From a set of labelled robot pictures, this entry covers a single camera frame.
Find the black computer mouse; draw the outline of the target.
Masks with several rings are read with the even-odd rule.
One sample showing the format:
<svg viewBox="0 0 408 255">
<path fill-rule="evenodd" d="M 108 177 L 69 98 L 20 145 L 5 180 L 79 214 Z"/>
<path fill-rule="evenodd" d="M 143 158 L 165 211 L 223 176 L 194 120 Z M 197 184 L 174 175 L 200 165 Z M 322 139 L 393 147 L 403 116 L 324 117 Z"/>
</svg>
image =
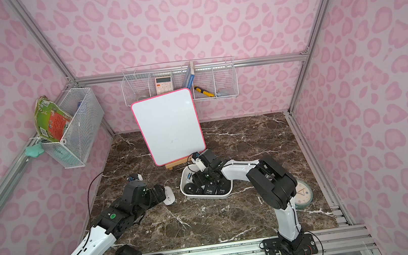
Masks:
<svg viewBox="0 0 408 255">
<path fill-rule="evenodd" d="M 204 190 L 195 183 L 188 183 L 184 186 L 184 192 L 189 195 L 203 195 Z"/>
</svg>

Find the white computer mouse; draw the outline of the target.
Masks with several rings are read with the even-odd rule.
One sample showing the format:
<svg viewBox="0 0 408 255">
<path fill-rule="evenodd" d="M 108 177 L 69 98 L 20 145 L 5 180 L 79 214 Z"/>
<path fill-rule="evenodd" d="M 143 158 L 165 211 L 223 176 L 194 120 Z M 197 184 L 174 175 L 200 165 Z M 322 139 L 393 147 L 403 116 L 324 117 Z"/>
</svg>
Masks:
<svg viewBox="0 0 408 255">
<path fill-rule="evenodd" d="M 165 206 L 170 206 L 173 205 L 175 203 L 176 197 L 172 191 L 172 188 L 170 186 L 165 186 L 165 200 L 163 201 L 163 203 L 165 204 Z"/>
</svg>

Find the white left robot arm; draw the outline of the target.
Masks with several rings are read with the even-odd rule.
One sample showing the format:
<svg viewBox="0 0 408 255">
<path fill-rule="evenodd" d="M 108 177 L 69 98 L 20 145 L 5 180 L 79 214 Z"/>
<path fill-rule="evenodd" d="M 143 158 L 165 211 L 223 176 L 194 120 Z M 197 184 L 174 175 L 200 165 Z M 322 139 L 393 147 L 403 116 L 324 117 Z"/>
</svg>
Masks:
<svg viewBox="0 0 408 255">
<path fill-rule="evenodd" d="M 123 195 L 97 217 L 87 236 L 71 255 L 103 255 L 123 233 L 138 224 L 146 212 L 166 201 L 172 192 L 164 186 L 148 187 L 142 180 L 130 181 Z M 117 250 L 117 255 L 141 255 L 130 246 Z"/>
</svg>

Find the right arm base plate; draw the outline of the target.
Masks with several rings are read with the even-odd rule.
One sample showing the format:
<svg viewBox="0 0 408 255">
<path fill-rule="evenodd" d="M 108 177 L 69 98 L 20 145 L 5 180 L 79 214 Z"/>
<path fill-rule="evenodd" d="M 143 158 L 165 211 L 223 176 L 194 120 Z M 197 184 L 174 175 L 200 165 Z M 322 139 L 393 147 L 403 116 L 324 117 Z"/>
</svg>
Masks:
<svg viewBox="0 0 408 255">
<path fill-rule="evenodd" d="M 265 239 L 259 244 L 265 255 L 313 255 L 318 247 L 311 234 L 300 234 L 294 241 L 278 237 Z"/>
</svg>

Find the white plastic storage box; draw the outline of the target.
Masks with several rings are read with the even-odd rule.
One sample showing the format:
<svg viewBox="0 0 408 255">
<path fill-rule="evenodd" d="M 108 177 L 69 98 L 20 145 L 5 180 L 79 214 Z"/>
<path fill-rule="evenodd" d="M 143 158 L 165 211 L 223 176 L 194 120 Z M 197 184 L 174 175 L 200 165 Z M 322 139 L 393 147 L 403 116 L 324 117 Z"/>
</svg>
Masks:
<svg viewBox="0 0 408 255">
<path fill-rule="evenodd" d="M 199 172 L 195 164 L 190 164 L 183 169 L 180 181 L 180 190 L 189 199 L 226 199 L 233 190 L 233 181 L 220 179 L 205 182 L 203 175 L 194 174 Z"/>
</svg>

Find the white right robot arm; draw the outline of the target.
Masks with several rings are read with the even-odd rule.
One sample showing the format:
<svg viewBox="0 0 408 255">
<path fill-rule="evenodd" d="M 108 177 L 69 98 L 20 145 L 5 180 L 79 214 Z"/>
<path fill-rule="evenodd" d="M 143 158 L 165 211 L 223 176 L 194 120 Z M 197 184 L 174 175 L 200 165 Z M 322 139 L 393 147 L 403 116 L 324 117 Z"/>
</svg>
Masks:
<svg viewBox="0 0 408 255">
<path fill-rule="evenodd" d="M 298 245 L 302 227 L 298 221 L 295 196 L 297 179 L 271 156 L 254 161 L 222 160 L 211 150 L 190 155 L 183 173 L 183 194 L 208 199 L 229 196 L 235 181 L 252 184 L 262 200 L 275 211 L 278 237 Z"/>
</svg>

